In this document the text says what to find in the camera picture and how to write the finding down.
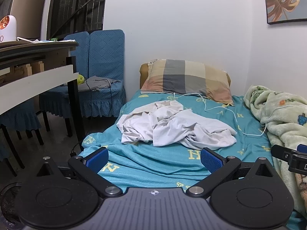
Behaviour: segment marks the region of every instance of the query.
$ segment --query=pillow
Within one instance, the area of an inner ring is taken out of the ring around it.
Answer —
[[[216,102],[233,105],[225,71],[199,62],[158,59],[148,64],[141,93],[199,93]]]

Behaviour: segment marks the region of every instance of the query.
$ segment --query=gold leaf painting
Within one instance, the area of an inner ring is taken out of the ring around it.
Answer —
[[[266,0],[268,24],[307,21],[307,0]]]

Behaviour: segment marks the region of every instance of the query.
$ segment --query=silver bolt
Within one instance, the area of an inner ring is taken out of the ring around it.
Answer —
[[[118,187],[115,187],[115,186],[111,186],[111,187],[107,187],[105,189],[105,192],[107,194],[117,194],[120,192],[120,189]]]
[[[204,189],[202,187],[195,186],[195,187],[190,187],[189,191],[192,194],[201,194],[203,193]]]

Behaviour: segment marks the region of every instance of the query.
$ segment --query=gray ribbed plate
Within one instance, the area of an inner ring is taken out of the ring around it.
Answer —
[[[205,199],[182,188],[129,188],[106,199],[99,211],[74,230],[238,230],[217,217]]]

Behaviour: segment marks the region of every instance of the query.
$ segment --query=white wall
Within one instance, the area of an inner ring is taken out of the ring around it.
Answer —
[[[307,98],[307,22],[268,25],[265,0],[252,0],[252,25],[246,90],[264,85]]]
[[[41,31],[40,31],[41,40],[46,40],[49,6],[50,6],[50,0],[45,0],[43,18],[41,21]]]
[[[103,29],[125,33],[127,98],[139,68],[155,58],[211,64],[227,71],[243,95],[251,49],[251,0],[106,0]]]

